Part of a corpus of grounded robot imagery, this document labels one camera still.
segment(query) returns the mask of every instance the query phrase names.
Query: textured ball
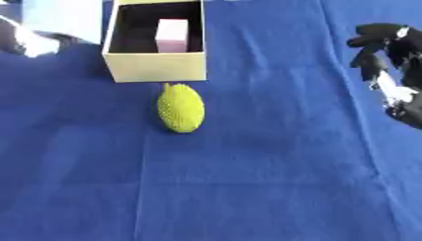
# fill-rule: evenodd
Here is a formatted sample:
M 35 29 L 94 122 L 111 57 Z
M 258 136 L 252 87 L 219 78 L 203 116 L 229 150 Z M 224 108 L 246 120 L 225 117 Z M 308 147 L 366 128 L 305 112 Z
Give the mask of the textured ball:
M 203 100 L 187 85 L 165 84 L 157 105 L 161 120 L 175 132 L 193 132 L 203 122 L 205 115 Z

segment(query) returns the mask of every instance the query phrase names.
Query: pink cube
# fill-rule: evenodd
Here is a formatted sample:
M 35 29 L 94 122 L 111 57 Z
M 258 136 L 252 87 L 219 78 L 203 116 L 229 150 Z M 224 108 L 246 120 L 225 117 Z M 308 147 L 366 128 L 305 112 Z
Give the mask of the pink cube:
M 185 19 L 160 19 L 155 41 L 159 53 L 187 51 L 188 22 Z

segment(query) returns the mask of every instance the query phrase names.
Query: blue cloth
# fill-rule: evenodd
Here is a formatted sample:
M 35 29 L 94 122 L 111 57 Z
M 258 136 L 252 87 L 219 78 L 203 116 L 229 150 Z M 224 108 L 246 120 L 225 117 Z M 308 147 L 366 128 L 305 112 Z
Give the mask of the blue cloth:
M 419 240 L 422 132 L 383 114 L 345 40 L 422 27 L 421 8 L 207 2 L 190 135 L 163 128 L 159 84 L 114 84 L 99 47 L 0 54 L 0 240 Z

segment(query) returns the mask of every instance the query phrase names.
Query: open box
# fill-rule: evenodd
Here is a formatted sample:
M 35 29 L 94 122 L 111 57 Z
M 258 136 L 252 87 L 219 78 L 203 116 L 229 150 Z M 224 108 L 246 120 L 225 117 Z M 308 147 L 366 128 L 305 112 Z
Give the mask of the open box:
M 186 53 L 158 53 L 160 19 L 188 19 Z M 116 82 L 206 79 L 202 0 L 115 0 L 103 56 Z

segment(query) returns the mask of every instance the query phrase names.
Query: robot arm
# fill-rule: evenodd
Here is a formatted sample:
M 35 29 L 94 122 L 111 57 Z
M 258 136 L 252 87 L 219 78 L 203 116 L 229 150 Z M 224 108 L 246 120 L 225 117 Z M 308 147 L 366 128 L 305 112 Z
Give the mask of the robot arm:
M 350 47 L 363 47 L 352 60 L 361 68 L 371 90 L 383 95 L 383 106 L 391 118 L 422 129 L 422 32 L 405 25 L 368 24 L 357 27 L 361 36 L 348 41 Z M 383 50 L 403 72 L 402 86 L 388 74 L 384 62 L 375 56 Z

